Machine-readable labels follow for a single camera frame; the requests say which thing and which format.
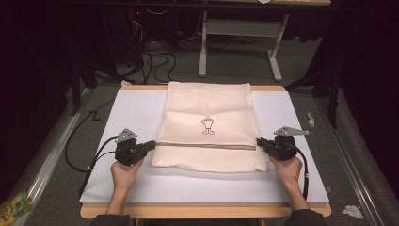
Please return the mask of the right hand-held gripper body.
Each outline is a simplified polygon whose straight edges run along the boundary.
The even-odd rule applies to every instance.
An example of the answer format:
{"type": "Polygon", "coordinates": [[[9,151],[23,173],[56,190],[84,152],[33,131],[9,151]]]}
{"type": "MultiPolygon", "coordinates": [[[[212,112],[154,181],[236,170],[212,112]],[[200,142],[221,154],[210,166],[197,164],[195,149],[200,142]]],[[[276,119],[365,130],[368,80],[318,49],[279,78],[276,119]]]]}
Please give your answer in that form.
{"type": "Polygon", "coordinates": [[[295,136],[308,135],[308,131],[283,126],[274,132],[275,138],[265,142],[264,150],[279,161],[292,159],[298,153],[303,155],[295,144],[295,136]]]}

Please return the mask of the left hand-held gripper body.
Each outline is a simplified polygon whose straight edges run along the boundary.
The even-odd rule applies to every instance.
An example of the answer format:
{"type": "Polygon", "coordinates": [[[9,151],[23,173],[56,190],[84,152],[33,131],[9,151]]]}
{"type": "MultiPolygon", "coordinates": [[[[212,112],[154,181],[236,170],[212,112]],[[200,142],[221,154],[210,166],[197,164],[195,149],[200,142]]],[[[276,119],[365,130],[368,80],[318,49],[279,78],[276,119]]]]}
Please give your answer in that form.
{"type": "Polygon", "coordinates": [[[146,156],[142,144],[136,143],[136,134],[127,128],[119,133],[116,143],[115,159],[125,166],[133,166],[146,156]]]}

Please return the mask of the cream pillowcase with small drawing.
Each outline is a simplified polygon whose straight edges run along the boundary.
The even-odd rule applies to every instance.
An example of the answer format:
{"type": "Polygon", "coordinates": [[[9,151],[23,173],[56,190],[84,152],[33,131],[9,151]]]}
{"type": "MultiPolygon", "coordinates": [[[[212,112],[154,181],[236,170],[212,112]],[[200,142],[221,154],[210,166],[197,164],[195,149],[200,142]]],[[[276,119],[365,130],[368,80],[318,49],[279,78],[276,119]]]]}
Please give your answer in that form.
{"type": "Polygon", "coordinates": [[[216,173],[267,171],[259,136],[249,84],[171,82],[152,164],[216,173]]]}

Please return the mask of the person's right hand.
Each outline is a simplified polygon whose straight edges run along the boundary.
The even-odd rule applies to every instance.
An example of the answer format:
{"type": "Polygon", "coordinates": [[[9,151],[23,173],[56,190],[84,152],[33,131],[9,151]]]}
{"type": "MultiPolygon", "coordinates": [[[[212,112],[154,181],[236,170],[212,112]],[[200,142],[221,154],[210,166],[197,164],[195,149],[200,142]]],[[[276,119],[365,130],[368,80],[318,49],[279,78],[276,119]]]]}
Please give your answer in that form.
{"type": "Polygon", "coordinates": [[[279,180],[285,186],[298,185],[302,162],[297,157],[293,157],[292,159],[286,161],[279,161],[275,157],[269,156],[269,160],[275,166],[276,174],[278,175],[279,180]]]}

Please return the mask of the person's left hand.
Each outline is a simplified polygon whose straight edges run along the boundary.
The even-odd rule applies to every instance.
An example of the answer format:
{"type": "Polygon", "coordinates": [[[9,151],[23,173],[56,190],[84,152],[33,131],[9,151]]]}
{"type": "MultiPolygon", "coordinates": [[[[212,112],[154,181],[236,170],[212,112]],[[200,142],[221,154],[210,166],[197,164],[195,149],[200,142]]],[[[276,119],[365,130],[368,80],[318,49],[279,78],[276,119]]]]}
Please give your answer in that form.
{"type": "Polygon", "coordinates": [[[125,166],[119,161],[113,163],[110,169],[113,178],[114,189],[129,191],[136,181],[138,170],[142,166],[143,162],[144,160],[141,159],[133,164],[133,166],[125,166]]]}

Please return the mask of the white board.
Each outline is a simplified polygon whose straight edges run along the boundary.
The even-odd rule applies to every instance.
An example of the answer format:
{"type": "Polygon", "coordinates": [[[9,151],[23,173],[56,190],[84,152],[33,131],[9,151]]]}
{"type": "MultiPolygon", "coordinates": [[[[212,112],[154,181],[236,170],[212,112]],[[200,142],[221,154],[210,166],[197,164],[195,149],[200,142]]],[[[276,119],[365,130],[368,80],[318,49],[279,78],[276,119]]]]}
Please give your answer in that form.
{"type": "MultiPolygon", "coordinates": [[[[253,91],[260,136],[272,139],[282,126],[300,127],[286,91],[253,91]]],[[[164,90],[120,90],[104,128],[101,144],[123,129],[139,143],[157,137],[167,98],[164,90]]],[[[273,166],[267,172],[210,173],[155,168],[148,153],[128,196],[132,203],[286,203],[285,190],[273,166]]]]}

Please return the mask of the black stand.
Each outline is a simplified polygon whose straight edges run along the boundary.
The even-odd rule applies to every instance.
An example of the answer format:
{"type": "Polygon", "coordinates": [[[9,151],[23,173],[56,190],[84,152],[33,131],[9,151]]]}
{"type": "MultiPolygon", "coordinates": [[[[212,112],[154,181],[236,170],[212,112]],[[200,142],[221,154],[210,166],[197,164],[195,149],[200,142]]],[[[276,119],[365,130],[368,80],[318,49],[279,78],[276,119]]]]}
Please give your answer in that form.
{"type": "Polygon", "coordinates": [[[72,116],[75,116],[82,104],[85,88],[97,87],[94,70],[85,58],[76,60],[72,65],[72,116]]]}
{"type": "Polygon", "coordinates": [[[308,74],[305,77],[285,86],[284,88],[287,91],[291,91],[301,86],[313,84],[313,89],[311,91],[313,97],[329,97],[327,118],[330,124],[336,128],[339,83],[340,73],[337,70],[323,69],[319,72],[308,74]]]}

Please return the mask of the crumpled white paper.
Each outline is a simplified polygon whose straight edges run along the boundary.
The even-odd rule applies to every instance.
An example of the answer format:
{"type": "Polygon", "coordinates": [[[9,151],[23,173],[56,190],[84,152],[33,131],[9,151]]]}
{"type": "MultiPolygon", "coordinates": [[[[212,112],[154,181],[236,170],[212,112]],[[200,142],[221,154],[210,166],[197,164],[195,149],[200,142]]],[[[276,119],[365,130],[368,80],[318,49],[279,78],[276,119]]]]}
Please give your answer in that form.
{"type": "Polygon", "coordinates": [[[353,218],[364,219],[364,216],[360,212],[359,207],[355,205],[346,205],[342,213],[353,218]]]}

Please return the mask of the yellow green packet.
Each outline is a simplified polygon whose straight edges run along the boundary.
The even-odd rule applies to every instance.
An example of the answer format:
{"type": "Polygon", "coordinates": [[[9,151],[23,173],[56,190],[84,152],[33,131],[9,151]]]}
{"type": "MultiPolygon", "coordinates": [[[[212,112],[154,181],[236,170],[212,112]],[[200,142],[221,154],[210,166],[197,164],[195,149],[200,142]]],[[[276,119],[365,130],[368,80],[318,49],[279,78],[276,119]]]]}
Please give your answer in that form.
{"type": "Polygon", "coordinates": [[[0,226],[9,226],[16,219],[32,209],[27,192],[21,190],[0,205],[0,226]]]}

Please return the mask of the metal floor rail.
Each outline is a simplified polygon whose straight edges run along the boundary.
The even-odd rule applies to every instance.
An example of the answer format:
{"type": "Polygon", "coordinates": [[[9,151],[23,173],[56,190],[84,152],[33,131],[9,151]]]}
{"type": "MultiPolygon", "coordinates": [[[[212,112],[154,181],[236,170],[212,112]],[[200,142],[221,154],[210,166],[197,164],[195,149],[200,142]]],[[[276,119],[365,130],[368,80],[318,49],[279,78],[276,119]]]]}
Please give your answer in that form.
{"type": "Polygon", "coordinates": [[[339,131],[333,127],[327,114],[327,105],[321,98],[314,99],[315,104],[321,111],[322,118],[327,124],[329,132],[332,134],[334,142],[338,148],[339,156],[343,161],[343,168],[348,176],[351,186],[358,197],[360,207],[370,223],[370,226],[385,226],[381,216],[375,208],[375,203],[370,195],[369,189],[360,178],[359,171],[353,162],[348,150],[346,149],[339,131]]]}
{"type": "Polygon", "coordinates": [[[67,105],[40,147],[39,155],[28,166],[32,172],[27,174],[27,178],[34,177],[27,191],[33,208],[11,226],[38,226],[41,220],[43,225],[50,225],[51,220],[63,216],[62,211],[69,209],[69,204],[76,205],[77,179],[72,180],[71,186],[67,182],[76,172],[68,169],[64,149],[74,127],[85,115],[87,102],[93,92],[93,89],[83,89],[80,95],[81,104],[74,116],[72,106],[67,105]]]}

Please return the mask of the white desk frame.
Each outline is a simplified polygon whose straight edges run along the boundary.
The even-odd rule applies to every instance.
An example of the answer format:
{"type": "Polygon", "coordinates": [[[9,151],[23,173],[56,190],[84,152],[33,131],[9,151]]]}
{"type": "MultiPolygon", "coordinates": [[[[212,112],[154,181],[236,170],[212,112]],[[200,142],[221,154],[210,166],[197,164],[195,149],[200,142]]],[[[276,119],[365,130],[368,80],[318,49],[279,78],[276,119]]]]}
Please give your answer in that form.
{"type": "Polygon", "coordinates": [[[207,73],[207,36],[228,35],[255,38],[273,38],[274,47],[267,51],[273,78],[276,82],[282,81],[277,52],[288,23],[289,15],[283,14],[277,22],[258,22],[245,20],[209,19],[207,12],[202,13],[201,48],[199,54],[199,77],[207,73]]]}

